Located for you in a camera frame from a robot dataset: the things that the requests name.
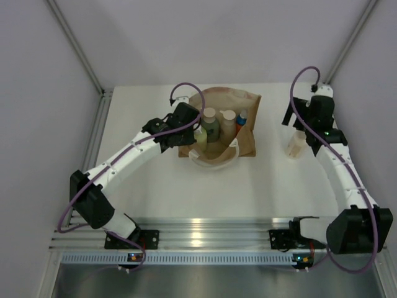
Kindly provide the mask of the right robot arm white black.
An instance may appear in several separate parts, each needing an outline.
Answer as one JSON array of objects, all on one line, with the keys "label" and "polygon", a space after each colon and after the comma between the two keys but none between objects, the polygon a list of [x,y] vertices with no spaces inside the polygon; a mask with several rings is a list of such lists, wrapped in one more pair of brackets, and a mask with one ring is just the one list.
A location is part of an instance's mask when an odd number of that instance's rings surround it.
[{"label": "right robot arm white black", "polygon": [[299,225],[289,230],[295,246],[316,240],[335,255],[381,251],[393,215],[381,208],[368,193],[350,157],[344,133],[334,126],[333,90],[329,85],[313,88],[310,100],[295,97],[287,107],[282,125],[288,126],[292,115],[295,132],[286,149],[290,158],[299,158],[309,150],[322,166],[337,202],[338,214],[300,217]]}]

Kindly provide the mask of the right aluminium frame post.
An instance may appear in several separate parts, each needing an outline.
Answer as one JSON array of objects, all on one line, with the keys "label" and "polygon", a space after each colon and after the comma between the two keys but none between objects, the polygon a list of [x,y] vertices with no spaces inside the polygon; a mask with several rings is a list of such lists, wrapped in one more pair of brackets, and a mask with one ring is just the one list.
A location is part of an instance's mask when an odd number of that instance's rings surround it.
[{"label": "right aluminium frame post", "polygon": [[322,83],[324,84],[332,83],[333,79],[338,74],[338,71],[341,69],[343,62],[348,57],[359,35],[364,30],[368,20],[373,15],[379,3],[380,3],[379,0],[366,1],[362,12],[359,14],[357,20],[354,22],[354,26],[350,30],[347,39],[342,43],[342,47],[339,50],[338,54],[336,55],[335,59],[333,60],[329,71],[324,76]]}]

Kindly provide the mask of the yellow-green pump bottle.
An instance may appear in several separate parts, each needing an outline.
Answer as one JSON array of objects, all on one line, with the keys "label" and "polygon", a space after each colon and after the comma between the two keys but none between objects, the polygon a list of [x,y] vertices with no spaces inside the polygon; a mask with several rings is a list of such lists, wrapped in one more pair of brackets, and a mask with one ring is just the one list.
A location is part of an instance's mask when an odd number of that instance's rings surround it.
[{"label": "yellow-green pump bottle", "polygon": [[205,152],[207,150],[207,131],[203,127],[199,126],[194,131],[194,137],[198,147],[202,152]]}]

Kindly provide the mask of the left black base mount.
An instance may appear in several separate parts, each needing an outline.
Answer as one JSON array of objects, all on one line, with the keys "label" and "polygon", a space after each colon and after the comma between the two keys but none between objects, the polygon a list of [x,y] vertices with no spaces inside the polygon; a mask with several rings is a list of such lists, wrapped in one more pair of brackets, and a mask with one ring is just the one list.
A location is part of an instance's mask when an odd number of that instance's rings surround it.
[{"label": "left black base mount", "polygon": [[[129,240],[145,250],[157,250],[159,245],[159,230],[141,230],[138,236],[132,236]],[[108,233],[106,234],[104,248],[106,250],[136,249],[135,246]]]}]

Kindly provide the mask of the pink pump bottle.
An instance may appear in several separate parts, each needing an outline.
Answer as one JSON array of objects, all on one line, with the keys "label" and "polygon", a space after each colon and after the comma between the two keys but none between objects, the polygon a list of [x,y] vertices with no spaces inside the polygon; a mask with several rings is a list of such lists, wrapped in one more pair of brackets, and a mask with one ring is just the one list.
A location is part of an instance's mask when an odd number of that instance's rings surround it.
[{"label": "pink pump bottle", "polygon": [[236,113],[232,110],[220,111],[222,116],[220,124],[220,140],[228,146],[236,136]]}]

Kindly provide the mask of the beige pump bottle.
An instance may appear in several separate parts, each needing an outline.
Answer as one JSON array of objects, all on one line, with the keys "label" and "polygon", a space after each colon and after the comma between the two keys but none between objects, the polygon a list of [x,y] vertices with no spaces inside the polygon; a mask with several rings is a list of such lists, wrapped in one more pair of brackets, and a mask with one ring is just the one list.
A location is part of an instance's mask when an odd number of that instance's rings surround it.
[{"label": "beige pump bottle", "polygon": [[302,156],[307,147],[306,133],[296,130],[285,149],[285,153],[291,159],[298,159]]}]

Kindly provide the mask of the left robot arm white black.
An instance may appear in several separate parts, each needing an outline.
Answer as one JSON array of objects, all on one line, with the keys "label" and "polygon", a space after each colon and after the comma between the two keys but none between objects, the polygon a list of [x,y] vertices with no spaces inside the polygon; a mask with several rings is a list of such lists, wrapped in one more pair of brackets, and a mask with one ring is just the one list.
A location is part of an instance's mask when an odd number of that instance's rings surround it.
[{"label": "left robot arm white black", "polygon": [[72,208],[94,230],[103,229],[127,248],[139,244],[141,228],[111,203],[111,193],[136,170],[166,150],[195,142],[202,111],[180,102],[165,118],[149,120],[136,137],[99,166],[70,177]]}]

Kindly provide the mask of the aluminium mounting rail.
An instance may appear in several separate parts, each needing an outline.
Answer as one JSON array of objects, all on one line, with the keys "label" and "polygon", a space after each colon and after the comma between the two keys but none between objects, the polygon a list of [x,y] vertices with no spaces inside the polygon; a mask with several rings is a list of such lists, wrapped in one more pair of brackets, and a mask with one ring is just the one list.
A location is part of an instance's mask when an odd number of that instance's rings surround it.
[{"label": "aluminium mounting rail", "polygon": [[[138,219],[145,230],[159,231],[159,251],[270,251],[269,230],[287,229],[288,217],[252,219]],[[103,230],[81,227],[69,233],[54,232],[49,249],[100,251]]]}]

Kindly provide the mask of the left aluminium frame post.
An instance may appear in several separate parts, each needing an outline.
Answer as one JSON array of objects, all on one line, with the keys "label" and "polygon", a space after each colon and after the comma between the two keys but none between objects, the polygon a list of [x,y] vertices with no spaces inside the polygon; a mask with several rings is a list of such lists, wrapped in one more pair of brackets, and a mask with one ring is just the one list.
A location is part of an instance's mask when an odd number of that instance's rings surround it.
[{"label": "left aluminium frame post", "polygon": [[88,78],[90,79],[94,89],[97,91],[98,94],[103,95],[104,88],[102,87],[97,75],[95,74],[94,69],[92,68],[82,46],[80,45],[78,39],[76,38],[60,6],[55,0],[44,0],[44,2],[48,6],[49,10],[53,14],[58,25],[60,26],[73,52],[75,53],[81,66],[88,75]]}]

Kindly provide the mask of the aluminium frame post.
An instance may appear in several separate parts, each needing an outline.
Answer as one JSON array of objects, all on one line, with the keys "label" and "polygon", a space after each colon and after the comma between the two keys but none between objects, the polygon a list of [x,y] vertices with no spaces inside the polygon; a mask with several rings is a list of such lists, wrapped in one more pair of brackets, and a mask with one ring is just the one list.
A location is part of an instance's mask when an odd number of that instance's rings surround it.
[{"label": "aluminium frame post", "polygon": [[92,68],[82,46],[80,45],[78,39],[76,38],[60,6],[55,0],[44,0],[44,2],[48,6],[49,10],[53,14],[58,25],[60,26],[73,52],[75,53],[81,66],[88,75],[88,78],[90,79],[94,89],[97,91],[98,94],[103,95],[104,88],[102,87],[97,75],[95,74],[94,69]]},{"label": "aluminium frame post", "polygon": [[354,26],[350,30],[347,39],[342,43],[342,47],[339,50],[338,54],[336,55],[335,59],[333,60],[329,71],[324,76],[322,83],[324,84],[332,83],[333,79],[338,74],[338,71],[341,69],[343,62],[348,57],[359,35],[364,30],[368,20],[373,15],[379,3],[380,3],[379,0],[366,1],[362,12],[359,14],[357,20],[354,22]]}]

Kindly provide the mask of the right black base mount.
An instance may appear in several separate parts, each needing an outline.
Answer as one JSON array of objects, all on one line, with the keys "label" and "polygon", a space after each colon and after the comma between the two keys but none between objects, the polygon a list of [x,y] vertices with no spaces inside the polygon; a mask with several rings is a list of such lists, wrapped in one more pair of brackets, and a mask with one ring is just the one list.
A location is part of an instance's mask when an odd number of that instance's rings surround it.
[{"label": "right black base mount", "polygon": [[290,230],[269,230],[269,240],[273,250],[287,252],[295,247],[295,239]]}]

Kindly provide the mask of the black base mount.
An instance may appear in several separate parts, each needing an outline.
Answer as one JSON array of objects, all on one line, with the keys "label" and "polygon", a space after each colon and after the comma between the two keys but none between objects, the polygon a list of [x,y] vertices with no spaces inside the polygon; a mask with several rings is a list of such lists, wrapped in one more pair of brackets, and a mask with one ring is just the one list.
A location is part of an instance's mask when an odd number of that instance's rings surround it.
[{"label": "black base mount", "polygon": [[[141,230],[138,236],[132,236],[129,240],[145,250],[157,250],[159,245],[159,230]],[[106,234],[104,248],[106,250],[136,249],[135,246],[108,233]]]},{"label": "black base mount", "polygon": [[287,252],[295,247],[295,239],[290,230],[269,230],[269,240],[273,250]]}]

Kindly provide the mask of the orange blue-capped bottle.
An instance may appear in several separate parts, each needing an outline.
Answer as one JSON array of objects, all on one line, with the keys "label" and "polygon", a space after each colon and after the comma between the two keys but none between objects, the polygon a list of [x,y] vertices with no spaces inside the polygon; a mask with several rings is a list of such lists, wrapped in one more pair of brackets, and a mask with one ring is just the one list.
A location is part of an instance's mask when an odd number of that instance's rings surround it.
[{"label": "orange blue-capped bottle", "polygon": [[243,109],[236,117],[236,133],[239,133],[241,128],[246,124],[247,117],[248,111],[246,109]]}]

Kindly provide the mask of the dark green pump bottle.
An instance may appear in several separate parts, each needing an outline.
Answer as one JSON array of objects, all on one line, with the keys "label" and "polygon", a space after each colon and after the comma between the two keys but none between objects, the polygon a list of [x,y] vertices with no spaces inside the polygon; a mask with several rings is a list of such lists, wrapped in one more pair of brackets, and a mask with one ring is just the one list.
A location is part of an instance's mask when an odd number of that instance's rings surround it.
[{"label": "dark green pump bottle", "polygon": [[217,142],[220,137],[220,123],[214,108],[208,107],[204,109],[201,125],[207,131],[207,142]]}]

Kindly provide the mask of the burlap canvas tote bag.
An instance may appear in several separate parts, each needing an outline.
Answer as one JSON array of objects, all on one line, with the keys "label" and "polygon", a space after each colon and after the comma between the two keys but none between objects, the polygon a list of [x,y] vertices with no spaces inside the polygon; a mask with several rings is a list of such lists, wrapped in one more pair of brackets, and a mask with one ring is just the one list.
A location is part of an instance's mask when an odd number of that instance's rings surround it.
[{"label": "burlap canvas tote bag", "polygon": [[255,157],[254,126],[261,96],[245,90],[212,87],[189,98],[198,110],[204,107],[193,145],[179,147],[178,157],[203,168],[223,168],[239,157]]}]

